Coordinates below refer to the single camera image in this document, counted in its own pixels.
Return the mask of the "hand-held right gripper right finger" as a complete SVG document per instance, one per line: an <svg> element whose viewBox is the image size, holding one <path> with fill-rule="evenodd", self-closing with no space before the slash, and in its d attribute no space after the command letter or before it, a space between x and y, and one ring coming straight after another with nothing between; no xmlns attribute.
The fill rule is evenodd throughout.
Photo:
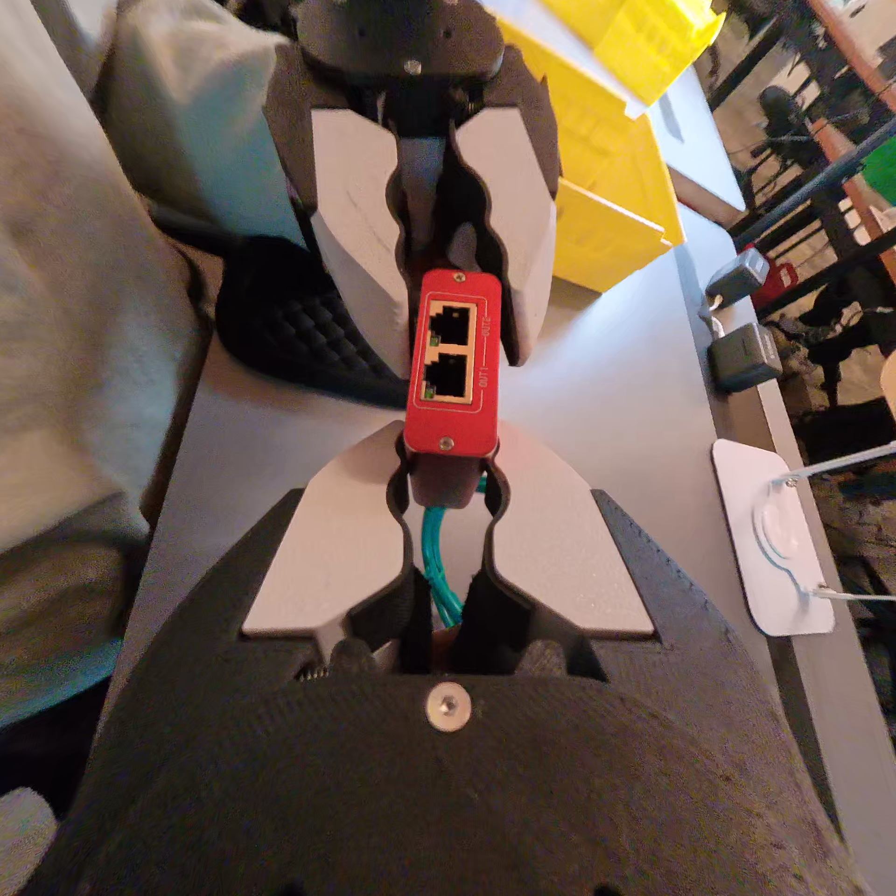
<svg viewBox="0 0 896 896"><path fill-rule="evenodd" d="M600 639L656 633L632 575L587 481L552 449L501 421L489 476L485 566L497 584L535 611Z"/></svg>

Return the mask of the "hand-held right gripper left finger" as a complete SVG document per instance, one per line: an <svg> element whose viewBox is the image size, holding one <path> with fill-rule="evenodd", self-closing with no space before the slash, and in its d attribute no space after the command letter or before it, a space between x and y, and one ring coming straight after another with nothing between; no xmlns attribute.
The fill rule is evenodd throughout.
<svg viewBox="0 0 896 896"><path fill-rule="evenodd" d="M356 443L308 482L242 625L248 637L389 641L412 565L403 422Z"/></svg>

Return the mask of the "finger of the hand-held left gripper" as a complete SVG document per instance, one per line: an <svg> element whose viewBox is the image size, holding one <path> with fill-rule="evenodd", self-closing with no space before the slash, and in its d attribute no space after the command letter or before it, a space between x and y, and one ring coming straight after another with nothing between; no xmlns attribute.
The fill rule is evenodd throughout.
<svg viewBox="0 0 896 896"><path fill-rule="evenodd" d="M349 109L314 109L311 127L317 198L311 224L323 263L365 342L408 379L409 288L398 261L401 227L387 201L397 141Z"/></svg>
<svg viewBox="0 0 896 896"><path fill-rule="evenodd" d="M527 363L552 288L556 207L515 107L487 107L448 143L448 259L502 287L501 342Z"/></svg>

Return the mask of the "yellow plastic bin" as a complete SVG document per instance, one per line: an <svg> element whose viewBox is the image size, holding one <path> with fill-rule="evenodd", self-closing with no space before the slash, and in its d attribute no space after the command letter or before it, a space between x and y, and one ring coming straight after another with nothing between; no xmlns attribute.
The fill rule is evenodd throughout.
<svg viewBox="0 0 896 896"><path fill-rule="evenodd" d="M647 113L497 14L505 40L546 81L561 158L553 274L604 293L685 240L678 200Z"/></svg>
<svg viewBox="0 0 896 896"><path fill-rule="evenodd" d="M646 105L656 103L717 39L711 1L545 1Z"/></svg>

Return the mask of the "red ethernet splitter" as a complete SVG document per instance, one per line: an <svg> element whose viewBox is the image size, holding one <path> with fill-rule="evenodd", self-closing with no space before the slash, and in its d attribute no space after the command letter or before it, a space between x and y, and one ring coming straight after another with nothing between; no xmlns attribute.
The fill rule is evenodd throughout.
<svg viewBox="0 0 896 896"><path fill-rule="evenodd" d="M421 285L402 437L415 502L463 509L498 447L502 286L436 269Z"/></svg>

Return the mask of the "grey desk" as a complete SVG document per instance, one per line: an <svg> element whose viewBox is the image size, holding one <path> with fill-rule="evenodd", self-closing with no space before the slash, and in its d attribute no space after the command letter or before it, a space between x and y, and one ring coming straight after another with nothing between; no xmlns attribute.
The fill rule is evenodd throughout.
<svg viewBox="0 0 896 896"><path fill-rule="evenodd" d="M846 604L832 633L768 642L747 612L711 445L798 456L775 383L707 393L693 302L733 255L682 210L687 241L602 297L556 281L539 341L501 371L499 416L605 490L738 632L791 729L829 816L876 894L894 894L894 759ZM396 419L282 385L213 338L109 699L170 612L266 510L332 457Z"/></svg>

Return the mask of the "black mesh pad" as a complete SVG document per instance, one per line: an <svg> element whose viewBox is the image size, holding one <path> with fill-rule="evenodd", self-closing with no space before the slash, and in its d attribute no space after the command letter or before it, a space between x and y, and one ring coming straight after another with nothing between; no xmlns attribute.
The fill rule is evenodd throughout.
<svg viewBox="0 0 896 896"><path fill-rule="evenodd" d="M405 407L396 375L354 324L318 259L283 239L243 238L224 258L218 339L256 373L388 409Z"/></svg>

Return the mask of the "instruction sign on white stand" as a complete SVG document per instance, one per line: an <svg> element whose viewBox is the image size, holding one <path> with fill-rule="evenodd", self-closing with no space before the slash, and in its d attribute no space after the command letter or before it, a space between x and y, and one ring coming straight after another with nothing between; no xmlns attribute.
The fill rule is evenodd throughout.
<svg viewBox="0 0 896 896"><path fill-rule="evenodd" d="M756 626L770 637L831 633L836 601L894 602L831 588L805 518L797 484L812 476L890 457L894 442L791 469L778 454L719 439L711 458L728 529Z"/></svg>

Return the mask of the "small grey power box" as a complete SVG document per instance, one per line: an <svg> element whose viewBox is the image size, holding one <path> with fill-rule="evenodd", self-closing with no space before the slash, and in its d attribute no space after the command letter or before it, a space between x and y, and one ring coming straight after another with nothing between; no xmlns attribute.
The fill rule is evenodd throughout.
<svg viewBox="0 0 896 896"><path fill-rule="evenodd" d="M711 311L728 308L758 292L770 272L770 263L754 246L740 252L711 278L704 294Z"/></svg>

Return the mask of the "red container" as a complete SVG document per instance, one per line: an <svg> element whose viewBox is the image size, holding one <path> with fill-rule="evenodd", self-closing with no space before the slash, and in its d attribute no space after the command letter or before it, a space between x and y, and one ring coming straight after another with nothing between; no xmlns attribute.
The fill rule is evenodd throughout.
<svg viewBox="0 0 896 896"><path fill-rule="evenodd" d="M770 260L755 245L747 246L738 255L738 259L745 270L746 283L751 288L750 295L761 297L766 304L798 282L797 270L792 263Z"/></svg>

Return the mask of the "large grey power box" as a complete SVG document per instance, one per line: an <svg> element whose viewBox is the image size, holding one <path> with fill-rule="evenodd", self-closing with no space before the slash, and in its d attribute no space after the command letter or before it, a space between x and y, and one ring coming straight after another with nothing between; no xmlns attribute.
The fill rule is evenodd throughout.
<svg viewBox="0 0 896 896"><path fill-rule="evenodd" d="M714 339L708 358L713 383L724 394L740 393L782 375L771 331L755 322Z"/></svg>

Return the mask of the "studio light on stand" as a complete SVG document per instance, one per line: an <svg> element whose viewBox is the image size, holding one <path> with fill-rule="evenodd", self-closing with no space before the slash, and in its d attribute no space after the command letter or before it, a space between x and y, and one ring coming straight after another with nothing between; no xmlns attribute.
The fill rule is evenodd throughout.
<svg viewBox="0 0 896 896"><path fill-rule="evenodd" d="M877 129L866 140L825 167L815 165L783 185L755 209L751 210L728 231L735 246L742 250L755 243L766 231L808 203L813 196L829 188L843 185L856 175L872 152L895 136L895 119Z"/></svg>

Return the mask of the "person's pale sweater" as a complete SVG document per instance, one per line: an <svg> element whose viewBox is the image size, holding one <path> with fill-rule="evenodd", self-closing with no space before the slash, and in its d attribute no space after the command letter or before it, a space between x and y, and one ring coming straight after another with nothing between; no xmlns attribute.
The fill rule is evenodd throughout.
<svg viewBox="0 0 896 896"><path fill-rule="evenodd" d="M2 894L64 812L28 777L92 740L49 718L31 772L10 735L113 671L208 340L91 106L116 5L2 2Z"/></svg>

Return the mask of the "green plastic bin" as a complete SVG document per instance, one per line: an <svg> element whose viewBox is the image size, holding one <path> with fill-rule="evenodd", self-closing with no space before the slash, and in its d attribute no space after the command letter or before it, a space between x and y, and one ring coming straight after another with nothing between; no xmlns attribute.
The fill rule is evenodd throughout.
<svg viewBox="0 0 896 896"><path fill-rule="evenodd" d="M868 186L890 206L895 206L895 137L869 153L862 169Z"/></svg>

